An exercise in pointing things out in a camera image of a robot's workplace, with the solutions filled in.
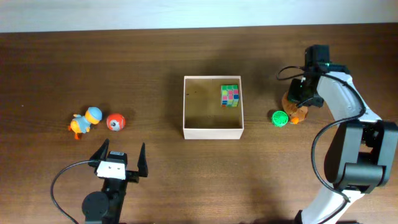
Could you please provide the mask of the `multicolour puzzle cube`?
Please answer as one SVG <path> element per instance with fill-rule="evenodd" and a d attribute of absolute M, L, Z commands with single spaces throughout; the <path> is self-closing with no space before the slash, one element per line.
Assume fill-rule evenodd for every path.
<path fill-rule="evenodd" d="M 221 86 L 221 106 L 235 108 L 239 105 L 240 95 L 238 85 Z"/>

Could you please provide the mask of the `brown plush animal toy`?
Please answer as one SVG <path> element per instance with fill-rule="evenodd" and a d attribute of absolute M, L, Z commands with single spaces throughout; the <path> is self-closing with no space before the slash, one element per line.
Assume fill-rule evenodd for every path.
<path fill-rule="evenodd" d="M 304 121 L 308 114 L 308 107 L 301 106 L 297 107 L 295 103 L 290 102 L 287 99 L 288 92 L 286 91 L 282 97 L 282 107 L 285 113 L 288 115 L 290 122 L 293 124 L 299 124 Z"/>

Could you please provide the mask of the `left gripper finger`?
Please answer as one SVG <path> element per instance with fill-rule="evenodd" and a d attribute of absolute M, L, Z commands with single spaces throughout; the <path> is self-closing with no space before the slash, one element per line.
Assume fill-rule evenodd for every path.
<path fill-rule="evenodd" d="M 142 143 L 140 154 L 139 154 L 139 160 L 137 162 L 137 167 L 138 167 L 139 177 L 148 177 L 149 170 L 148 170 L 147 161 L 146 161 L 146 145 L 145 145 L 145 143 Z"/>
<path fill-rule="evenodd" d="M 100 148 L 90 157 L 90 160 L 104 161 L 109 147 L 109 139 L 105 139 Z"/>

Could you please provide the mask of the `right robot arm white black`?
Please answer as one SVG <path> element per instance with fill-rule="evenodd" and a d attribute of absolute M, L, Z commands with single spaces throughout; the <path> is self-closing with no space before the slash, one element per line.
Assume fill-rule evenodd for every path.
<path fill-rule="evenodd" d="M 292 76 L 287 101 L 296 108 L 327 105 L 334 122 L 311 147 L 312 169 L 322 187 L 295 223 L 338 223 L 355 201 L 385 185 L 397 148 L 397 125 L 365 103 L 344 65 L 330 61 L 327 45 L 305 50 L 303 72 Z"/>

